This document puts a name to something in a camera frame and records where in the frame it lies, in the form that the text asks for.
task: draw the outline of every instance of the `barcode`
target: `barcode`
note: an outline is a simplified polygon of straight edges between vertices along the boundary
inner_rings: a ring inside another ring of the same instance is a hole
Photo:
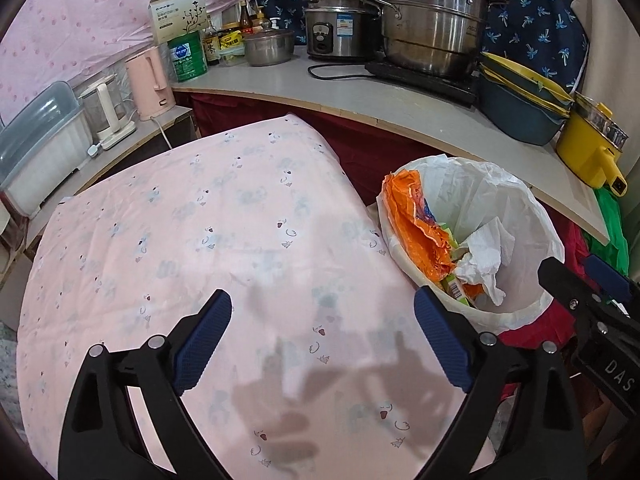
[[[449,283],[449,291],[454,300],[460,300],[462,298],[462,291],[460,291],[456,282]]]

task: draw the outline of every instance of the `red cloth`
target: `red cloth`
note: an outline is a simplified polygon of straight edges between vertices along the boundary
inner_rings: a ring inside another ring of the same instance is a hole
[[[304,108],[217,94],[176,92],[176,98],[179,104],[193,108],[204,136],[287,113],[296,114],[318,130],[334,149],[344,172],[365,204],[375,201],[385,175],[416,158],[441,153],[416,140],[368,124]],[[581,262],[589,251],[580,228],[557,211],[547,206],[545,208],[564,244],[567,267],[584,279]],[[535,322],[503,332],[500,340],[510,346],[524,348],[536,348],[549,340],[562,348],[573,334],[573,317],[554,301]]]

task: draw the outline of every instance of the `pink wall fabric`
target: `pink wall fabric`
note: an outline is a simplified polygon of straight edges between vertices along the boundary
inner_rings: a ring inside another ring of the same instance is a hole
[[[218,10],[236,0],[206,0]],[[89,77],[148,44],[149,0],[27,0],[0,43],[0,115],[8,123],[56,80]]]
[[[337,157],[293,115],[190,142],[56,209],[17,348],[26,433],[49,472],[88,348],[138,348],[217,288],[231,322],[182,400],[233,478],[415,477],[464,393]],[[170,468],[134,391],[150,454]],[[478,465],[493,456],[485,446]]]

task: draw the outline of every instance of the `pink electric kettle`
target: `pink electric kettle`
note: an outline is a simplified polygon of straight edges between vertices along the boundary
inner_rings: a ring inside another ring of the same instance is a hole
[[[141,121],[158,117],[175,106],[174,93],[167,84],[158,47],[136,54],[125,66]]]

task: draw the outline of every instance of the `green plastic bag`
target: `green plastic bag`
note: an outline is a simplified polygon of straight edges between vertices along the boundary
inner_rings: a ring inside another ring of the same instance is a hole
[[[624,276],[629,275],[629,248],[626,238],[622,234],[622,217],[620,216],[620,206],[618,199],[607,187],[594,189],[596,200],[600,206],[600,211],[604,217],[604,223],[609,232],[609,245],[604,246],[593,236],[582,232],[584,241],[591,254],[596,254],[611,267]]]

